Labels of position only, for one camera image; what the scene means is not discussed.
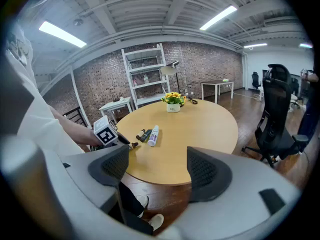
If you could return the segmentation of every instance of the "ceiling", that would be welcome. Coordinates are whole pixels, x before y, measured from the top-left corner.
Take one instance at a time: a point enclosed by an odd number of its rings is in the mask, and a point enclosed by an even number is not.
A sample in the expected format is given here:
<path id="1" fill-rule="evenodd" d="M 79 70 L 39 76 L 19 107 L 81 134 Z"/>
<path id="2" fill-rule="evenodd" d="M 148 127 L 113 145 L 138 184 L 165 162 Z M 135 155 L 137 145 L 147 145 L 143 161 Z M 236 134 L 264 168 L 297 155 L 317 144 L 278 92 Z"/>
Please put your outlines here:
<path id="1" fill-rule="evenodd" d="M 233 5 L 238 10 L 206 31 L 199 28 Z M 74 25 L 82 19 L 83 24 Z M 87 45 L 78 48 L 39 31 L 49 21 Z M 181 36 L 215 42 L 232 50 L 258 41 L 307 42 L 293 10 L 283 0 L 48 0 L 20 16 L 31 41 L 32 68 L 43 88 L 68 64 L 105 46 L 154 36 Z"/>

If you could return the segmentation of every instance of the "person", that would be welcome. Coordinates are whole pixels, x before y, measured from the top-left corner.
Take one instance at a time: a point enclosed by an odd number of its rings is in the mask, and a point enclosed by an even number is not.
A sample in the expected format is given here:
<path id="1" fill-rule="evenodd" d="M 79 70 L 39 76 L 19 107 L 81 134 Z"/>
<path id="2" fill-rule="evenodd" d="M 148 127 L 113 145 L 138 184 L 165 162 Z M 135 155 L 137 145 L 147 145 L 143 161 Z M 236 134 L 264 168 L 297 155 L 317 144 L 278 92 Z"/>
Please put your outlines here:
<path id="1" fill-rule="evenodd" d="M 300 135 L 306 135 L 308 137 L 308 142 L 302 144 L 299 147 L 299 151 L 302 153 L 315 134 L 316 127 L 320 118 L 319 66 L 316 57 L 314 58 L 313 74 L 302 73 L 301 78 L 305 81 L 310 82 L 306 110 L 297 133 Z"/>
<path id="2" fill-rule="evenodd" d="M 18 24 L 13 26 L 7 37 L 5 56 L 22 80 L 23 86 L 33 96 L 33 101 L 18 129 L 18 136 L 32 140 L 43 150 L 56 152 L 59 157 L 83 153 L 84 151 L 78 144 L 94 147 L 102 144 L 92 129 L 68 120 L 53 107 L 47 105 L 37 89 L 31 67 L 33 59 L 31 43 L 25 38 L 23 30 Z M 152 235 L 153 231 L 162 225 L 164 216 L 157 214 L 149 222 L 145 222 L 141 217 L 148 204 L 148 197 L 139 196 L 137 199 L 122 182 L 118 187 L 127 225 Z M 119 210 L 113 209 L 110 215 L 120 220 Z"/>

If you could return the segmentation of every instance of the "white bottle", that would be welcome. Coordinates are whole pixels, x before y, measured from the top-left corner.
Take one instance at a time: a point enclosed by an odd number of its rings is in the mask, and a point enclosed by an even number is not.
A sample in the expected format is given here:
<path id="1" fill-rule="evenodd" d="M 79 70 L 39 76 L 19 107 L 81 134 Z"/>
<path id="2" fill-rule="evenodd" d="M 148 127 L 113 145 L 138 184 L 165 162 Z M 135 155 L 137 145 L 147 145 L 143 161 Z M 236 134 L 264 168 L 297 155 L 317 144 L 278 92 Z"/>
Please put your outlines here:
<path id="1" fill-rule="evenodd" d="M 149 84 L 149 79 L 148 79 L 148 77 L 147 77 L 146 74 L 144 75 L 143 80 L 144 80 L 144 83 L 145 83 L 145 84 Z"/>
<path id="2" fill-rule="evenodd" d="M 156 126 L 153 128 L 153 130 L 152 130 L 152 132 L 151 132 L 151 134 L 150 134 L 150 138 L 149 138 L 149 140 L 148 140 L 149 146 L 153 147 L 153 146 L 156 145 L 157 138 L 158 138 L 158 133 L 159 133 L 159 126 L 156 125 Z"/>

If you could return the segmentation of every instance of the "lamp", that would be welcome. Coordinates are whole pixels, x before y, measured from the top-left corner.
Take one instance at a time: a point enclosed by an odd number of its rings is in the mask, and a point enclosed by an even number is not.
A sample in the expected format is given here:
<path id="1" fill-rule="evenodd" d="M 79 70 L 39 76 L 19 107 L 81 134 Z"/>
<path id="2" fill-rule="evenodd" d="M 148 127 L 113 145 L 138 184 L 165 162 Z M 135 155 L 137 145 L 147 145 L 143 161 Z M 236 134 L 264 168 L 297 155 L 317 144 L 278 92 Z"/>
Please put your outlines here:
<path id="1" fill-rule="evenodd" d="M 179 61 L 174 61 L 164 67 L 162 67 L 160 69 L 161 73 L 165 74 L 165 75 L 169 75 L 169 76 L 173 76 L 175 74 L 176 77 L 176 83 L 178 85 L 178 92 L 180 93 L 180 87 L 179 87 L 179 81 L 178 81 L 178 74 L 177 74 L 177 69 L 176 69 L 176 65 L 179 64 Z"/>

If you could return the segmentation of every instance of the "black chair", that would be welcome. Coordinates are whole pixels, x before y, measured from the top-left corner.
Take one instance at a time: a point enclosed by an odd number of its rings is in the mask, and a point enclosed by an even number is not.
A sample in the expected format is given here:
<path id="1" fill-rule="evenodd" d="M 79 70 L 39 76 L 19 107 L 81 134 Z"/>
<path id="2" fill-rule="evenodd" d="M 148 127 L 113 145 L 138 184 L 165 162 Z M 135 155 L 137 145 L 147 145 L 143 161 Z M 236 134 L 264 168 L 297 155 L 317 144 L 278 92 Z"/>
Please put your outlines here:
<path id="1" fill-rule="evenodd" d="M 290 87 L 291 87 L 291 93 L 295 96 L 299 96 L 299 82 L 298 79 L 296 78 L 292 78 L 291 79 L 291 83 L 290 83 Z M 298 107 L 298 109 L 300 109 L 300 105 L 297 103 L 298 100 L 301 100 L 301 98 L 298 97 L 297 100 L 292 100 L 292 106 L 296 105 Z"/>
<path id="2" fill-rule="evenodd" d="M 266 159 L 273 168 L 276 157 L 285 159 L 288 155 L 299 152 L 299 146 L 308 141 L 305 135 L 288 133 L 285 123 L 291 100 L 291 76 L 285 66 L 269 64 L 270 71 L 263 78 L 264 110 L 254 132 L 259 149 L 244 146 L 246 149 L 262 155 L 260 161 Z"/>
<path id="3" fill-rule="evenodd" d="M 258 87 L 261 86 L 261 84 L 259 84 L 259 75 L 258 75 L 258 73 L 257 72 L 253 72 L 253 74 L 251 76 L 252 76 L 252 86 L 255 87 L 256 89 L 258 89 Z"/>

